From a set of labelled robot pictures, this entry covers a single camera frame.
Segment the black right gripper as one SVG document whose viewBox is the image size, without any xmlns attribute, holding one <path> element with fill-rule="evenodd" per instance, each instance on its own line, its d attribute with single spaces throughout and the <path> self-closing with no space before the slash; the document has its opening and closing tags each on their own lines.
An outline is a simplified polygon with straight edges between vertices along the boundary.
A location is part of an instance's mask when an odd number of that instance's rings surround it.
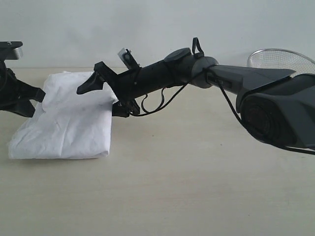
<svg viewBox="0 0 315 236">
<path fill-rule="evenodd" d="M 140 107 L 135 99 L 172 85 L 172 73 L 163 60 L 145 67 L 141 67 L 136 60 L 135 63 L 134 69 L 127 69 L 120 74 L 115 73 L 102 61 L 96 63 L 93 74 L 77 88 L 76 93 L 102 90 L 103 83 L 107 83 L 118 99 L 112 106 L 113 117 L 140 114 Z"/>
</svg>

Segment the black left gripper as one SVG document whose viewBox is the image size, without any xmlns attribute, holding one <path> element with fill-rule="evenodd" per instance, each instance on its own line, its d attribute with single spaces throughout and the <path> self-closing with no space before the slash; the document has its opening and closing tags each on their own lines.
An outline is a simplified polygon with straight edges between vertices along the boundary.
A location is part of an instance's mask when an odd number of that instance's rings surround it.
<svg viewBox="0 0 315 236">
<path fill-rule="evenodd" d="M 22 47 L 21 41 L 2 41 L 0 56 L 6 48 Z M 7 111 L 22 117 L 31 118 L 35 108 L 31 101 L 41 103 L 46 93 L 38 87 L 33 87 L 17 79 L 12 69 L 0 58 L 0 110 Z"/>
</svg>

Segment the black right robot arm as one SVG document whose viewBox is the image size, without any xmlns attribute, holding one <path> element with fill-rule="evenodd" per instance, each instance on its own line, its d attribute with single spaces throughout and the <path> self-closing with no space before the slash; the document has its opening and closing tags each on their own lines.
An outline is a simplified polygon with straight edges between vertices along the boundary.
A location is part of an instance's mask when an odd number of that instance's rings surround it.
<svg viewBox="0 0 315 236">
<path fill-rule="evenodd" d="M 138 97 L 157 90 L 192 85 L 201 89 L 218 87 L 223 95 L 236 95 L 230 108 L 239 123 L 256 140 L 276 148 L 314 154 L 315 76 L 297 74 L 289 68 L 254 68 L 222 65 L 206 56 L 199 39 L 191 48 L 181 48 L 165 58 L 140 66 L 130 50 L 119 52 L 127 70 L 114 72 L 104 62 L 94 65 L 91 76 L 77 88 L 77 94 L 101 90 L 108 85 L 117 98 L 116 117 L 150 114 Z"/>
</svg>

